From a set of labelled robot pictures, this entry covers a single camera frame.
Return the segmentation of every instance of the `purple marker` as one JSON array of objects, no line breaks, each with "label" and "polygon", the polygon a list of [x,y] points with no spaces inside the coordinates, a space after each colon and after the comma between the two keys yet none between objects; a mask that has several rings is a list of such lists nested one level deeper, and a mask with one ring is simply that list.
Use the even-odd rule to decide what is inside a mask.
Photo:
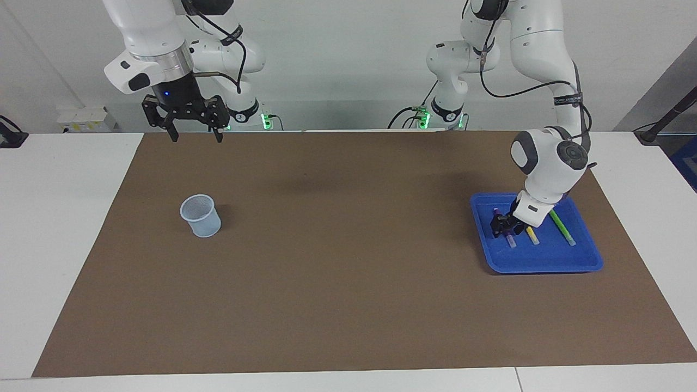
[{"label": "purple marker", "polygon": [[[503,216],[503,214],[501,213],[501,211],[499,209],[493,209],[493,215],[495,217],[496,216]],[[508,241],[508,246],[510,246],[511,248],[515,248],[518,246],[518,244],[516,244],[515,238],[513,238],[513,233],[503,232],[503,235],[506,236],[506,241]]]}]

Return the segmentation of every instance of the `white table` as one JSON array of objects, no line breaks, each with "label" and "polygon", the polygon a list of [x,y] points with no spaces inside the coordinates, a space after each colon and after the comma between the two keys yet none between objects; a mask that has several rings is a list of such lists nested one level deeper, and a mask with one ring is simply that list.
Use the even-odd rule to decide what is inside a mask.
[{"label": "white table", "polygon": [[[695,363],[28,379],[141,138],[32,135],[0,150],[0,391],[697,391]],[[658,147],[632,134],[594,133],[591,158],[697,344],[697,195]]]}]

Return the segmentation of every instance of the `blue tray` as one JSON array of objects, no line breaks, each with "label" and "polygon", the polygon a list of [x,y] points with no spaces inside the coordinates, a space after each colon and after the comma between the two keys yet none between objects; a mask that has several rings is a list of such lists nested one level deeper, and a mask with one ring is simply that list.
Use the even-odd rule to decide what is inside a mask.
[{"label": "blue tray", "polygon": [[470,199],[487,263],[499,273],[578,273],[603,268],[603,259],[595,247],[579,210],[571,197],[561,201],[554,211],[574,237],[576,246],[570,246],[552,219],[547,216],[534,229],[540,244],[535,246],[527,233],[516,236],[516,248],[508,246],[504,236],[497,239],[491,232],[493,209],[501,213],[510,210],[514,193],[478,193]]}]

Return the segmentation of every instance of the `wall socket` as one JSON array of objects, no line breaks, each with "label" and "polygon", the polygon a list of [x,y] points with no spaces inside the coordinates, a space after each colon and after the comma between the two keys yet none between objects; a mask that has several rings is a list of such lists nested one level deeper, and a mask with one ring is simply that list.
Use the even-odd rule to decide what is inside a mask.
[{"label": "wall socket", "polygon": [[56,120],[62,133],[110,133],[118,130],[106,107],[63,110]]}]

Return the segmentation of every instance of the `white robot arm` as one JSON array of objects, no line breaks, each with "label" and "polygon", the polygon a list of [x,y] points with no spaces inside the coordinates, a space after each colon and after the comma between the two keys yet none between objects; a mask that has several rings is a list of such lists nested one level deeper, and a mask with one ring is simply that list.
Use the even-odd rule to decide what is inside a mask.
[{"label": "white robot arm", "polygon": [[[243,73],[259,72],[266,59],[251,38],[245,35],[242,43],[233,0],[182,0],[187,13],[199,18],[203,32],[191,46],[176,24],[172,0],[103,1],[126,46],[105,67],[105,74],[126,94],[153,89],[155,95],[147,95],[142,104],[151,126],[165,129],[175,142],[174,120],[194,119],[206,124],[220,142],[218,130],[226,128],[231,117],[238,126],[261,123],[261,116],[255,115],[259,102]],[[197,77],[214,77],[225,99],[203,98]]]},{"label": "white robot arm", "polygon": [[[439,81],[431,103],[434,117],[448,128],[457,121],[453,114],[461,112],[467,92],[462,74],[479,73],[484,84],[484,72],[500,58],[498,45],[489,39],[501,20],[511,22],[515,68],[542,83],[537,87],[552,90],[557,124],[516,136],[511,156],[528,178],[511,211],[492,221],[495,235],[520,234],[526,225],[539,227],[585,173],[590,150],[590,128],[585,123],[579,74],[564,42],[560,0],[469,1],[461,23],[464,41],[438,44],[429,53],[429,69]],[[520,94],[497,95],[484,88],[497,98]]]}]

